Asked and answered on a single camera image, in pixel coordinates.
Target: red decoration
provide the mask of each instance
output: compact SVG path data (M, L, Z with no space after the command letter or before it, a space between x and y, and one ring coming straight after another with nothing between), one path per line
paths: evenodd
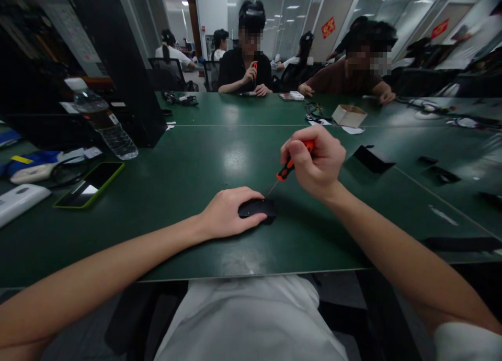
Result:
M440 23L438 26L436 26L433 30L432 30L432 35L430 36L432 39L440 36L441 34L443 34L446 29L448 29L448 22L450 22L450 19L447 18L446 20L444 20L442 23Z
M335 18L332 17L321 28L321 30L323 31L323 38L326 39L333 31L335 31L335 29Z

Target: plastic water bottle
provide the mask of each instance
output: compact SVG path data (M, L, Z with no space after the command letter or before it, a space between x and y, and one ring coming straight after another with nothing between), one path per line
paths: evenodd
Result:
M106 145L121 160L130 160L138 155L138 149L123 130L108 103L87 87L81 78L67 78L65 83L75 92L74 102L96 131L101 133Z

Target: bottle cap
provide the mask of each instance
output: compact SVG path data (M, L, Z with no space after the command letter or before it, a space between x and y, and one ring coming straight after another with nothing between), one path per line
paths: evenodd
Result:
M87 89L87 84L80 77L66 78L64 81L70 87L70 89L73 90L74 92Z

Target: small cardboard box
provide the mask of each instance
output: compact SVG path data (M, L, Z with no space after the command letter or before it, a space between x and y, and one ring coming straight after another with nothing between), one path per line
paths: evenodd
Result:
M331 117L339 126L357 128L367 117L363 110L357 106L338 105Z

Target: brown shirt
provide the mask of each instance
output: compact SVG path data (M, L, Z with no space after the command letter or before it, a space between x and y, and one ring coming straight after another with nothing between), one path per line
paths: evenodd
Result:
M316 93L345 94L345 95L371 95L371 90L382 81L378 76L369 71L352 71L345 77L345 59L340 59L326 68L321 69L306 84Z

